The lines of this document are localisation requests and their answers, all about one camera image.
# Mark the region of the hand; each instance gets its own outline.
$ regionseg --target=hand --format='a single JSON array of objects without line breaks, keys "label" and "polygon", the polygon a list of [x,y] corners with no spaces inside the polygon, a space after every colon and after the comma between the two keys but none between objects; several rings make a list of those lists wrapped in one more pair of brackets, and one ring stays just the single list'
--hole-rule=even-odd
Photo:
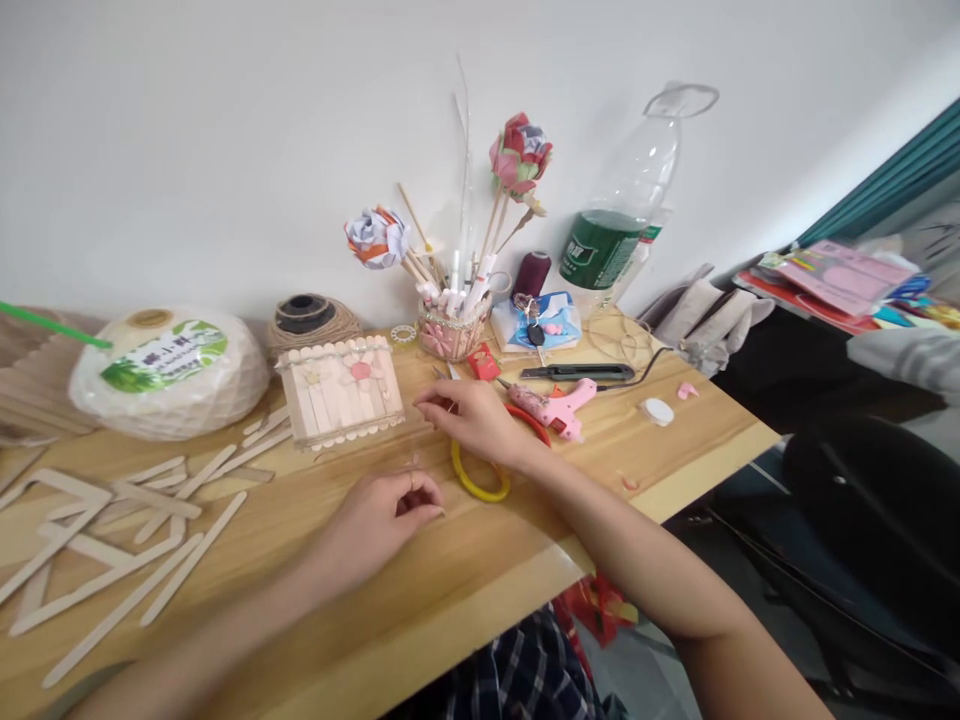
[{"label": "hand", "polygon": [[480,380],[438,380],[413,404],[434,427],[498,465],[516,469],[540,444],[517,427],[496,390]]},{"label": "hand", "polygon": [[414,468],[357,481],[307,547],[294,574],[321,603],[375,575],[417,531],[444,514],[433,478]]}]

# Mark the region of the pink book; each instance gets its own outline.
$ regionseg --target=pink book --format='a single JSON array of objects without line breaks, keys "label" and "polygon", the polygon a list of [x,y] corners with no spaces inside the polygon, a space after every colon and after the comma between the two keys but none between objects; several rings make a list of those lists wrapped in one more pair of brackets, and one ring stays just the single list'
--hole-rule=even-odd
[{"label": "pink book", "polygon": [[867,315],[873,306],[913,275],[831,240],[821,240],[777,268],[811,295],[848,315]]}]

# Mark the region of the jute twine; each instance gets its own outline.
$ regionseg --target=jute twine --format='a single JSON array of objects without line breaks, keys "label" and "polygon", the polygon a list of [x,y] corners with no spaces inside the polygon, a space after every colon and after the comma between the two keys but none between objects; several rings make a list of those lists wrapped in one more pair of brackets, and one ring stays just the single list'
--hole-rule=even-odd
[{"label": "jute twine", "polygon": [[288,301],[283,300],[277,304],[277,312],[270,320],[267,328],[267,345],[270,354],[270,360],[276,362],[277,358],[288,350],[299,350],[304,347],[313,347],[314,345],[325,345],[326,343],[337,343],[343,340],[349,340],[362,334],[360,321],[357,316],[350,312],[350,309],[339,300],[326,298],[322,295],[307,293],[310,297],[320,301],[324,308],[333,305],[335,312],[333,317],[323,327],[317,328],[301,335],[289,333],[277,327],[277,316],[288,316],[281,309]]}]

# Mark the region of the teal curtain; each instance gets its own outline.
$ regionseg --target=teal curtain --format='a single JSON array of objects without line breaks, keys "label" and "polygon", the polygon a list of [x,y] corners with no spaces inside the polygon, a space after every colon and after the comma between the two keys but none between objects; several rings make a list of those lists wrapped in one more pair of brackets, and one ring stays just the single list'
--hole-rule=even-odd
[{"label": "teal curtain", "polygon": [[911,200],[960,170],[960,100],[860,183],[797,238],[843,240],[865,233]]}]

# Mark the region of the black chair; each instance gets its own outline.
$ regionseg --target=black chair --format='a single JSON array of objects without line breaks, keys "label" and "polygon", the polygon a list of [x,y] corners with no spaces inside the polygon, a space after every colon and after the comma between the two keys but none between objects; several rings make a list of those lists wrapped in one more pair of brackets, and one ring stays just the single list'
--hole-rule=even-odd
[{"label": "black chair", "polygon": [[[830,679],[811,686],[896,717],[960,717],[960,466],[870,417],[809,427],[783,460],[792,497],[710,513],[816,638]],[[854,668],[885,686],[864,689]]]}]

